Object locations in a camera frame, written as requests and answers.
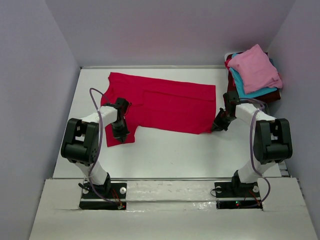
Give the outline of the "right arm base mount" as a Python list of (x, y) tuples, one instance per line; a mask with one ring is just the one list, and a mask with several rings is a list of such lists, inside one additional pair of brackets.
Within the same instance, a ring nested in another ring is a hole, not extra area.
[(216, 199), (218, 210), (263, 209), (256, 182), (241, 185), (239, 188), (230, 181), (215, 182), (210, 194)]

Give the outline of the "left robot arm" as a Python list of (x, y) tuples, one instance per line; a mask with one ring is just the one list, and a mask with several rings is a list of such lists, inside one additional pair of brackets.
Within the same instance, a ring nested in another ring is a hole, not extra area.
[(103, 132), (105, 127), (111, 127), (111, 136), (123, 144), (130, 134), (125, 119), (129, 107), (130, 103), (119, 97), (115, 103), (105, 103), (97, 112), (82, 119), (69, 119), (66, 125), (60, 154), (87, 178), (89, 186), (82, 187), (101, 198), (111, 191), (110, 175), (98, 161)]

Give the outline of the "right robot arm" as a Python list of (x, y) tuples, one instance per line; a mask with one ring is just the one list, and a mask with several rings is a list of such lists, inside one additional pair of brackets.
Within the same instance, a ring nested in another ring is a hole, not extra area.
[(265, 104), (257, 99), (240, 98), (236, 91), (223, 94), (221, 108), (212, 125), (212, 132), (227, 131), (239, 119), (249, 125), (249, 161), (233, 174), (231, 181), (218, 182), (213, 191), (217, 198), (244, 198), (258, 189), (258, 179), (274, 165), (293, 154), (290, 123), (264, 112)]

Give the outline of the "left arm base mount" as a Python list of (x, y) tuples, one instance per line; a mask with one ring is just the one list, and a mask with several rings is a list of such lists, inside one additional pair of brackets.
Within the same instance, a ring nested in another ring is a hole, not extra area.
[(81, 188), (79, 208), (81, 210), (107, 210), (124, 211), (127, 209), (127, 183), (123, 181), (111, 181), (108, 193), (96, 191), (102, 197), (96, 195), (88, 181), (78, 183)]

